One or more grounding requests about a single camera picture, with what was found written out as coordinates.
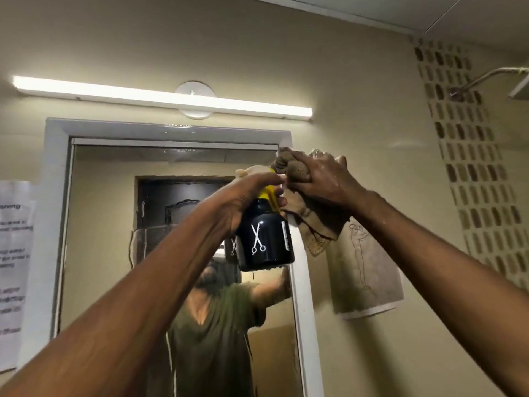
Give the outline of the black spray bottle yellow trigger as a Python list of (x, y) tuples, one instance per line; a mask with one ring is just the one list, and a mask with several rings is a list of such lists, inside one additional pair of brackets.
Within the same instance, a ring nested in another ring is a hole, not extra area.
[(274, 185), (264, 187), (242, 214), (232, 250), (242, 272), (280, 268), (295, 261), (289, 224), (274, 190)]

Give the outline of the person's right hand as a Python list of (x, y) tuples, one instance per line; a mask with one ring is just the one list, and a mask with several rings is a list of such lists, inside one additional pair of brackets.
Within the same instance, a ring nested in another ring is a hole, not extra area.
[(372, 192), (361, 186), (352, 177), (348, 171), (347, 160), (345, 158), (340, 157), (339, 159), (335, 159), (329, 153), (323, 152), (317, 152), (312, 157), (321, 160), (321, 193), (299, 193), (309, 199), (340, 208), (347, 213), (353, 213), (365, 204)]

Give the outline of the white tube light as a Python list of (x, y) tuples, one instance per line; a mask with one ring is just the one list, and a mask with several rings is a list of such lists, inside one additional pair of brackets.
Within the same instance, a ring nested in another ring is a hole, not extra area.
[(309, 121), (313, 116), (313, 110), (309, 107), (269, 104), (212, 96), (187, 95), (183, 93), (168, 93), (64, 80), (13, 76), (12, 85), (21, 94), (35, 97), (303, 121)]

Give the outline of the white paper notice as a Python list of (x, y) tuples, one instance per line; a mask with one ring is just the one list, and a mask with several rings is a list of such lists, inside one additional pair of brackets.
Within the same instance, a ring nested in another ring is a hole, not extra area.
[(0, 180), (0, 373), (17, 367), (35, 211), (30, 182)]

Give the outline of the person's right forearm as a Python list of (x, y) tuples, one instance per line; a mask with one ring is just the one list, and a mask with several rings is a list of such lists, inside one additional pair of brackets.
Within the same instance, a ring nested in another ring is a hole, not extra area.
[(349, 210), (508, 397), (529, 397), (529, 293), (400, 213), (351, 193)]

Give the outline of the brown cleaning cloth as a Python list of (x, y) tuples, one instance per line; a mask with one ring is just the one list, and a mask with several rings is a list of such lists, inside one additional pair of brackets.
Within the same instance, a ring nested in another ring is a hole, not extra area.
[[(285, 174), (293, 182), (309, 182), (307, 166), (297, 160), (290, 149), (282, 147), (270, 166), (277, 174)], [(337, 241), (350, 215), (338, 207), (332, 207), (309, 198), (298, 191), (287, 189), (284, 211), (294, 215), (304, 246), (313, 257), (325, 252), (331, 242)]]

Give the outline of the white framed wall mirror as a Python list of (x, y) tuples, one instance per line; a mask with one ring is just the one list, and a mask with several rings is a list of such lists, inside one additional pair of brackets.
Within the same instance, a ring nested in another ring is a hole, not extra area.
[(99, 274), (90, 292), (82, 292), (80, 307), (130, 268), (126, 241), (136, 221), (135, 185), (111, 186), (108, 197), (82, 196), (74, 179), (81, 146), (276, 151), (293, 141), (290, 131), (47, 119), (18, 371), (58, 334), (64, 276), (82, 267), (75, 257), (89, 275)]

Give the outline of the paper poster with line drawing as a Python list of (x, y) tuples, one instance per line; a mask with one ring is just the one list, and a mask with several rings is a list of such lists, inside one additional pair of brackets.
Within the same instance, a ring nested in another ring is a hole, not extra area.
[(333, 312), (344, 320), (380, 314), (405, 300), (401, 272), (354, 218), (326, 248)]

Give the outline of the person's left forearm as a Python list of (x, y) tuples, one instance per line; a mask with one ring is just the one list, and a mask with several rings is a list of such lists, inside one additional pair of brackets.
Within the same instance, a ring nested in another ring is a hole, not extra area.
[(1, 387), (0, 397), (125, 393), (232, 230), (238, 210), (221, 192), (204, 200), (139, 266)]

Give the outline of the round white wall fitting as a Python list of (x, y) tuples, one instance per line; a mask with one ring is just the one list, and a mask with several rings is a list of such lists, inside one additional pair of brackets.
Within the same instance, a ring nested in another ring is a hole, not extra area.
[[(175, 93), (184, 94), (184, 95), (196, 95), (201, 97), (213, 97), (215, 98), (215, 92), (211, 87), (200, 81), (187, 81), (182, 83), (178, 88), (176, 88)], [(189, 118), (195, 120), (203, 120), (211, 117), (213, 112), (209, 111), (197, 111), (197, 110), (188, 110), (188, 109), (179, 109), (179, 112)]]

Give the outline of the person's left hand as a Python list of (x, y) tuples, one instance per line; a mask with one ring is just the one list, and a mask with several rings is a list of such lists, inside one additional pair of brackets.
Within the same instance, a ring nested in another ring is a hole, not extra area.
[[(244, 211), (255, 200), (253, 198), (255, 184), (253, 174), (235, 179), (204, 201), (206, 212), (212, 215), (215, 224), (220, 225), (222, 235), (231, 235), (235, 232)], [(283, 207), (275, 207), (275, 209), (281, 213), (285, 206), (286, 204)]]

